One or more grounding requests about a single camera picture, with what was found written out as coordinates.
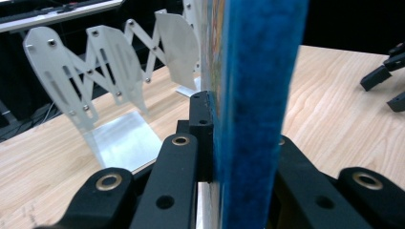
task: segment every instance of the wood grain surface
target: wood grain surface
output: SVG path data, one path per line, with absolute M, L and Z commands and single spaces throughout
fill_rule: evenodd
M 324 173 L 362 166 L 405 188 L 405 114 L 386 101 L 405 91 L 404 71 L 365 92 L 360 79 L 387 56 L 302 47 L 290 86 L 283 134 Z M 161 139 L 188 119 L 188 98 L 166 68 L 144 86 L 145 120 Z M 94 101 L 102 125 L 136 108 L 108 94 Z M 60 116 L 0 144 L 0 228 L 32 228 L 60 219 L 78 188 L 101 169 L 75 126 Z

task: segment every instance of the cable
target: cable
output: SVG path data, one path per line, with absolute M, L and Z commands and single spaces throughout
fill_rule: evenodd
M 11 135 L 11 137 L 14 137 L 15 135 L 18 134 L 18 132 L 21 130 L 21 127 L 23 127 L 24 125 L 26 125 L 27 123 L 32 122 L 32 119 L 27 120 L 26 122 L 22 123 L 21 125 L 12 128 L 11 130 L 9 130 L 8 132 L 6 132 L 5 134 L 0 135 L 0 138 L 5 138 L 6 135 L 8 135 L 9 133 L 13 132 L 14 130 L 17 130 L 16 132 L 14 132 L 13 135 Z
M 50 111 L 51 111 L 51 109 L 52 109 L 53 105 L 54 105 L 54 102 L 51 104 L 50 108 L 49 108 L 49 109 L 48 109 L 48 111 L 47 111 L 47 114 L 45 114 L 44 119 L 42 120 L 41 124 L 39 124 L 39 125 L 44 124 L 44 122 L 47 120 L 48 115 L 50 114 Z

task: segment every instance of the silver metal plate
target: silver metal plate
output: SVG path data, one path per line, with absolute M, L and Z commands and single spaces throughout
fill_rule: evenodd
M 197 90 L 192 90 L 189 89 L 187 87 L 184 86 L 179 86 L 176 89 L 176 92 L 183 94 L 187 97 L 191 97 L 191 95 L 195 94 L 195 93 L 199 93 L 201 91 L 201 87 L 202 87 L 202 79 L 200 77 L 197 77 L 194 79 L 194 83 L 196 84 Z
M 103 168 L 134 171 L 156 159 L 161 141 L 138 112 L 119 117 L 83 135 Z

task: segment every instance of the black metal bracket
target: black metal bracket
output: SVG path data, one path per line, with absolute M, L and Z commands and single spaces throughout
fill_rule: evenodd
M 197 182 L 213 178 L 213 123 L 207 92 L 190 103 L 154 164 L 95 173 L 57 224 L 38 228 L 195 228 Z M 280 145 L 268 228 L 405 228 L 405 192 L 382 175 L 349 168 L 334 179 L 287 137 Z
M 390 72 L 405 67 L 405 44 L 401 43 L 395 48 L 389 50 L 390 57 L 384 61 L 383 65 L 364 76 L 360 84 L 367 91 L 375 87 L 377 84 L 384 82 L 392 75 Z M 399 94 L 387 104 L 394 112 L 405 111 L 405 93 Z
M 271 199 L 271 228 L 405 228 L 405 192 L 354 167 L 334 179 L 283 136 Z

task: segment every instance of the screw hole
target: screw hole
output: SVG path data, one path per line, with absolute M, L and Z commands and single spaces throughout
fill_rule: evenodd
M 354 173 L 352 175 L 352 178 L 359 185 L 371 190 L 380 190 L 383 188 L 383 184 L 381 183 L 381 181 L 366 173 L 362 172 Z
M 325 208 L 325 209 L 333 209 L 334 208 L 333 201 L 330 200 L 330 198 L 327 198 L 327 197 L 324 197 L 324 196 L 316 197 L 315 202 L 321 208 Z
M 178 145 L 178 146 L 183 146 L 183 145 L 188 144 L 189 141 L 190 140 L 185 136 L 178 136 L 178 137 L 173 138 L 172 143 L 175 145 Z
M 48 41 L 48 45 L 54 47 L 54 46 L 56 46 L 56 41 L 54 41 L 53 39 L 51 39 L 51 40 Z
M 156 205 L 160 209 L 169 209 L 175 204 L 175 200 L 170 196 L 161 196 L 156 200 Z
M 117 188 L 121 182 L 122 176 L 120 174 L 108 174 L 97 181 L 96 188 L 99 191 L 110 191 Z

